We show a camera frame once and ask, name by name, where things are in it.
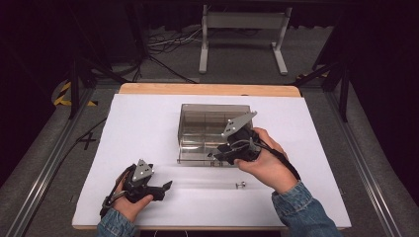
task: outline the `transparent container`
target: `transparent container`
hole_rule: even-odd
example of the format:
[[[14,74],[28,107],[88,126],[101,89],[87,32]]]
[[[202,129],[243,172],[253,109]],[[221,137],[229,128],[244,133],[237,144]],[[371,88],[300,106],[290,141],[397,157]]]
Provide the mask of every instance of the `transparent container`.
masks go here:
[[[250,112],[249,106],[184,104],[179,120],[178,163],[188,166],[223,166],[216,160],[217,146],[226,143],[221,136],[229,119]]]

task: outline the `denim sleeve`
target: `denim sleeve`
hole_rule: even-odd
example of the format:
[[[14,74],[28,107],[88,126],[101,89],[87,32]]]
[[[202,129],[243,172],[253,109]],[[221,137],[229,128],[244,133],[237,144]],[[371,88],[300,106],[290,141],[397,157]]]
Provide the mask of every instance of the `denim sleeve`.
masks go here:
[[[135,226],[115,209],[111,208],[98,224],[101,237],[131,237],[135,234]]]
[[[290,229],[291,236],[342,236],[302,182],[285,194],[272,194],[278,217]]]

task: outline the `gray floor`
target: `gray floor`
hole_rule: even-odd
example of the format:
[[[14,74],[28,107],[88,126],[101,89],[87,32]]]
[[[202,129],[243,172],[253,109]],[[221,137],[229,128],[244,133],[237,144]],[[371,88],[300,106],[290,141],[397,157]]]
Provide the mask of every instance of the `gray floor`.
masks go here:
[[[270,50],[273,32],[261,32],[246,37],[233,32],[219,32],[209,42],[208,73],[198,73],[199,42],[183,45],[170,53],[155,55],[178,73],[189,78],[199,78],[201,83],[281,85],[292,82],[296,75],[310,72],[319,50],[331,29],[289,29],[283,44],[283,56],[289,69],[288,76],[281,76],[274,54]],[[155,63],[145,60],[141,65],[144,81],[180,82],[176,76]],[[73,142],[94,124],[105,118],[117,86],[102,81],[94,92],[92,101],[97,107],[87,107],[71,134],[67,150]],[[344,236],[387,236],[377,211],[366,191],[354,162],[353,154],[345,139],[339,120],[318,88],[301,88],[311,112],[318,135],[326,152],[337,184],[347,207],[353,227],[342,231]],[[377,142],[368,120],[352,88],[348,104],[348,125],[376,178],[389,212],[402,236],[419,236],[419,211],[408,192],[401,185]],[[37,140],[22,159],[12,176],[0,190],[0,236],[5,236],[19,212],[33,181],[42,170],[54,142],[64,128],[69,108],[57,107]],[[26,236],[94,236],[95,231],[75,230],[71,226],[77,197],[89,172],[101,136],[103,124],[93,130],[96,142],[77,144],[57,172],[50,188],[28,228]]]

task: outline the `hand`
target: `hand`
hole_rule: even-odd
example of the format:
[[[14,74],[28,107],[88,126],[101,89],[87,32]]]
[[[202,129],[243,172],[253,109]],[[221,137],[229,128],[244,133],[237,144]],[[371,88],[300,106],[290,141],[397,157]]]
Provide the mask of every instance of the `hand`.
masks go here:
[[[272,139],[265,129],[255,127],[254,131],[267,145],[287,157],[283,147]],[[234,163],[240,170],[252,174],[260,182],[277,191],[278,194],[285,193],[297,184],[293,173],[277,157],[263,148],[255,161],[247,162],[235,159]]]
[[[123,183],[125,179],[122,179],[117,186],[116,193],[119,193],[123,189]],[[131,203],[125,196],[122,196],[114,201],[113,208],[120,214],[125,216],[130,222],[134,223],[138,214],[153,200],[153,196],[149,195],[143,197],[136,203]]]

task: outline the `right hand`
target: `right hand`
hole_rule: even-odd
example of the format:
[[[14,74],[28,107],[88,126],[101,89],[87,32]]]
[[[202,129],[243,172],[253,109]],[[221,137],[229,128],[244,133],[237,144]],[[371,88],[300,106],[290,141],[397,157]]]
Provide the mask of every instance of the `right hand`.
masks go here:
[[[258,127],[254,127],[253,129],[267,145],[287,157],[283,147],[272,139],[265,129]],[[258,159],[255,161],[247,162],[241,159],[235,159],[234,163],[240,170],[252,174],[260,182],[277,191],[278,194],[287,192],[297,184],[293,173],[277,157],[263,148]]]

